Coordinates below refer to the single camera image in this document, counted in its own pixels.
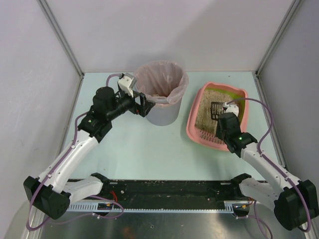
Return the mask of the black slotted litter scoop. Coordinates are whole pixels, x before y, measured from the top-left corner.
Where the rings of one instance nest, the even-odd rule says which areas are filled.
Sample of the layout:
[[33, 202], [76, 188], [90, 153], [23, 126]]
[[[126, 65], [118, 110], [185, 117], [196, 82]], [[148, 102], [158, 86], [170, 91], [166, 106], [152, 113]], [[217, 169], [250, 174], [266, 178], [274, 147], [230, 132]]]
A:
[[224, 113], [223, 105], [222, 102], [211, 102], [210, 115], [212, 120], [218, 121], [219, 116]]

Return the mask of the pink green litter box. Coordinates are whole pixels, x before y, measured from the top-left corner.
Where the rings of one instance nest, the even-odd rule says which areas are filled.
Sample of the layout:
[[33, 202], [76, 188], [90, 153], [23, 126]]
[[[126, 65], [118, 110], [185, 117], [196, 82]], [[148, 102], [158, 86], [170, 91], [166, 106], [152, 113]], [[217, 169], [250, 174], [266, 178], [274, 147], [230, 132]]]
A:
[[203, 146], [220, 151], [227, 151], [227, 145], [224, 144], [223, 141], [216, 138], [215, 134], [206, 132], [195, 127], [195, 120], [197, 117], [199, 104], [205, 90], [213, 90], [215, 92], [225, 93], [229, 95], [231, 99], [246, 98], [248, 97], [248, 93], [244, 89], [236, 88], [227, 84], [207, 82], [198, 90], [195, 100], [192, 104], [186, 125], [186, 133], [188, 137], [192, 141]]

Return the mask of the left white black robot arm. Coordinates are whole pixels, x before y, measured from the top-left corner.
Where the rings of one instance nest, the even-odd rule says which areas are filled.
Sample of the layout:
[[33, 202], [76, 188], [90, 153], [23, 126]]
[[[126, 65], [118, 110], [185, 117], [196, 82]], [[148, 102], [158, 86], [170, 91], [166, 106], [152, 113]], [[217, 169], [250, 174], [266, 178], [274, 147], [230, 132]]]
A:
[[154, 106], [143, 93], [99, 88], [89, 111], [79, 116], [81, 122], [75, 124], [69, 146], [38, 177], [29, 176], [24, 181], [30, 204], [56, 220], [71, 204], [100, 194], [106, 177], [93, 173], [84, 180], [69, 182], [72, 172], [112, 129], [112, 120], [127, 111], [145, 117]]

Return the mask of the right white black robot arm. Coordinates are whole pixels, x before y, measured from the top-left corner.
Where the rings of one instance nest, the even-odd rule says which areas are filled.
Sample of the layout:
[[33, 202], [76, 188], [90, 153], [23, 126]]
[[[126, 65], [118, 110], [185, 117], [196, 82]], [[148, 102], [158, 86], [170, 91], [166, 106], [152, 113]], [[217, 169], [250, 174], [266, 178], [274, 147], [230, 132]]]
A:
[[249, 163], [268, 183], [262, 185], [247, 174], [234, 178], [243, 196], [251, 197], [272, 210], [278, 222], [289, 231], [318, 217], [315, 185], [310, 180], [301, 181], [258, 151], [256, 138], [241, 131], [234, 113], [223, 113], [218, 117], [216, 135], [231, 153]]

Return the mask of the beige cat litter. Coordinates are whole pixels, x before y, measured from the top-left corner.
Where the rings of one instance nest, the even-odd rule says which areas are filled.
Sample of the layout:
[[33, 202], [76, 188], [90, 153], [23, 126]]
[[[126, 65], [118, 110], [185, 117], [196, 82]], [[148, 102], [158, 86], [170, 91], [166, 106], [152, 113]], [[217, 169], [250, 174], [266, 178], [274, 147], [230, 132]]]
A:
[[195, 127], [199, 130], [215, 134], [217, 129], [217, 121], [211, 119], [211, 102], [229, 102], [233, 98], [224, 92], [218, 92], [209, 88], [204, 90], [201, 97], [197, 116], [195, 120]]

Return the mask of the grey trash bucket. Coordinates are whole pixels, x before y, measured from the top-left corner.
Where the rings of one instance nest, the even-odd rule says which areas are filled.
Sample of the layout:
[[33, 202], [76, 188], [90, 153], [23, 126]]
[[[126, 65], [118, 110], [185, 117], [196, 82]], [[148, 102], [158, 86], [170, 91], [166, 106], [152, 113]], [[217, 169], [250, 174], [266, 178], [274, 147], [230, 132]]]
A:
[[[151, 109], [146, 119], [157, 126], [167, 126], [172, 124], [178, 117], [182, 97], [186, 87], [150, 87], [135, 86], [135, 90], [146, 95], [147, 99], [156, 105]], [[169, 95], [167, 98], [155, 98], [152, 94]]]

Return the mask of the pink plastic bin liner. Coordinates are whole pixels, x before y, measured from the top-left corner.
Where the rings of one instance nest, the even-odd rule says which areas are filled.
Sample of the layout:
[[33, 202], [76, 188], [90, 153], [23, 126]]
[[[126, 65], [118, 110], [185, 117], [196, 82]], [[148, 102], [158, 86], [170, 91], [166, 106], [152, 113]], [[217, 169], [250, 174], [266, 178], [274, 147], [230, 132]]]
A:
[[188, 87], [189, 77], [186, 71], [171, 61], [153, 61], [135, 70], [135, 86], [150, 87]]

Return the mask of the aluminium frame rail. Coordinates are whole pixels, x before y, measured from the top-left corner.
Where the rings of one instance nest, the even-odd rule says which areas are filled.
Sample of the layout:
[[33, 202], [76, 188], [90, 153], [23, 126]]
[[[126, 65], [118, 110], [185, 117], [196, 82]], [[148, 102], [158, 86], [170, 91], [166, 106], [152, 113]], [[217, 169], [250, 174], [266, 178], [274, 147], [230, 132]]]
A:
[[113, 205], [137, 211], [224, 210], [226, 201], [240, 208], [253, 203], [232, 181], [159, 181], [109, 180], [93, 175], [85, 180], [68, 181], [60, 193], [53, 186], [42, 186], [33, 206], [52, 219], [60, 218], [70, 207], [84, 199], [107, 199], [95, 207], [83, 210], [109, 210]]

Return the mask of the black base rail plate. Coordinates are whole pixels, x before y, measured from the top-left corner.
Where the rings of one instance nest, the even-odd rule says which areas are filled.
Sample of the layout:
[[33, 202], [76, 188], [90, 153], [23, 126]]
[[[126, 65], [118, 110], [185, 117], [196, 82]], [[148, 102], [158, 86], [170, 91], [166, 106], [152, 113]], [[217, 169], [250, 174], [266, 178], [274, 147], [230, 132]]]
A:
[[225, 210], [225, 202], [248, 204], [230, 181], [107, 180], [99, 197], [127, 211]]

